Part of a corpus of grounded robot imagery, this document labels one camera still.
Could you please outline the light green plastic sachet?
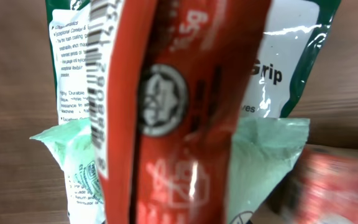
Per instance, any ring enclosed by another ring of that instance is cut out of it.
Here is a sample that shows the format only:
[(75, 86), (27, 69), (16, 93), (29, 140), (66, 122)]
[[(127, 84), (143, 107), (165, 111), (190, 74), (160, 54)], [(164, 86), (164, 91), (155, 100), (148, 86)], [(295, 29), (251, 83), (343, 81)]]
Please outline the light green plastic sachet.
[[(304, 118), (239, 120), (232, 137), (226, 223), (250, 223), (253, 213), (293, 169), (309, 136)], [(70, 223), (105, 223), (88, 119), (32, 137), (46, 145), (65, 174)]]

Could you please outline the red Nescafe coffee stick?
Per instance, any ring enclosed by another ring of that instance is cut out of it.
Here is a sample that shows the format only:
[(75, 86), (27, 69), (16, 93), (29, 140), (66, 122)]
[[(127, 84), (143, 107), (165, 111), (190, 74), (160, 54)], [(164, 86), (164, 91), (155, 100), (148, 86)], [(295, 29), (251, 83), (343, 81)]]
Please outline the red Nescafe coffee stick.
[(108, 223), (224, 223), (269, 0), (92, 0), (86, 76)]

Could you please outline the green 3M gloves package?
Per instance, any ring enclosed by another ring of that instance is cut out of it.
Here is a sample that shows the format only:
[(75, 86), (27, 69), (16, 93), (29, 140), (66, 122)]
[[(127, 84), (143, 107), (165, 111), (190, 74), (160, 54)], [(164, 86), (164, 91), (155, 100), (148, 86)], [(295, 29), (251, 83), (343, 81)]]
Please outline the green 3M gloves package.
[[(243, 116), (286, 118), (299, 102), (340, 0), (273, 0), (241, 104)], [(46, 0), (58, 123), (89, 116), (85, 50), (90, 5)]]

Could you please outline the red tissue pack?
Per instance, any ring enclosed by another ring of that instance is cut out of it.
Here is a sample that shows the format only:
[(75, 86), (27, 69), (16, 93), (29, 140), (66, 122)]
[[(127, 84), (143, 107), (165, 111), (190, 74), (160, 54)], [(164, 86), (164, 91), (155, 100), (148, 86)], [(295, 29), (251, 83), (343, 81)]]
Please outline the red tissue pack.
[(280, 214), (290, 224), (358, 224), (358, 150), (306, 145)]

